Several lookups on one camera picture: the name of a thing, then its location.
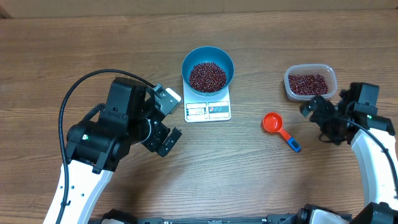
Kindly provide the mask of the orange scoop with blue handle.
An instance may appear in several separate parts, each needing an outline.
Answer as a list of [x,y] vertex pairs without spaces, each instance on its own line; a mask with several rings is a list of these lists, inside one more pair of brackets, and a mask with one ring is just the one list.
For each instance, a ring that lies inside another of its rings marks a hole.
[[301,145],[284,129],[283,119],[280,114],[275,112],[267,113],[261,124],[268,133],[279,133],[295,152],[302,150]]

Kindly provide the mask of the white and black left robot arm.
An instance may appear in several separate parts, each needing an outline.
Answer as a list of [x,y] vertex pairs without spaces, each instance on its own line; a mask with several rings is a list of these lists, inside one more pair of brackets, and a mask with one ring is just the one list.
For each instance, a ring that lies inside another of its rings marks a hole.
[[161,84],[154,87],[129,78],[112,82],[105,104],[95,106],[67,133],[67,163],[45,223],[88,223],[102,191],[132,145],[166,156],[182,135],[162,120],[181,97]]

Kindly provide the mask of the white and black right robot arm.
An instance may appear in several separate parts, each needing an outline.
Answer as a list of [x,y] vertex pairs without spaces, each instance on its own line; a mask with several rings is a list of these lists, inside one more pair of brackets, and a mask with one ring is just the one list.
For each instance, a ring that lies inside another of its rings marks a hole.
[[334,105],[317,95],[303,102],[300,112],[320,128],[319,140],[339,145],[347,142],[358,161],[364,208],[352,223],[397,223],[397,156],[395,129],[379,116],[379,86],[351,83]]

